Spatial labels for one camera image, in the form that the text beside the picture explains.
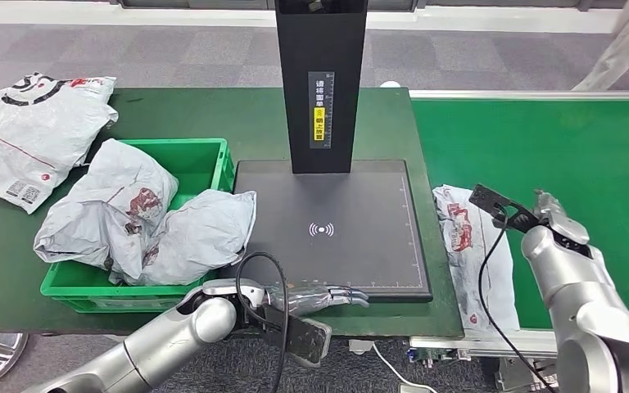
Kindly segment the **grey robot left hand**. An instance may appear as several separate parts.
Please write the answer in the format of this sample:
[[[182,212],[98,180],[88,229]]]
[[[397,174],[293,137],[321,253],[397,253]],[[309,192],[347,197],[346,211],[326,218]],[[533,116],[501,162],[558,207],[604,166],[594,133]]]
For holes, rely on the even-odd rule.
[[[264,303],[292,315],[304,316],[339,305],[369,307],[369,297],[360,289],[322,282],[298,282],[265,288]]]

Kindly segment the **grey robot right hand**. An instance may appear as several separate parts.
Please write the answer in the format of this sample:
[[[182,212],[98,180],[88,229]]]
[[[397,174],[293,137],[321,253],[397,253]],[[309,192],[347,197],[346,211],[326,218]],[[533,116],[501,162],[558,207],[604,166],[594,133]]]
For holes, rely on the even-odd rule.
[[[539,219],[546,219],[552,214],[567,216],[567,213],[560,201],[550,192],[542,189],[535,189],[536,203],[532,210],[533,214]]]

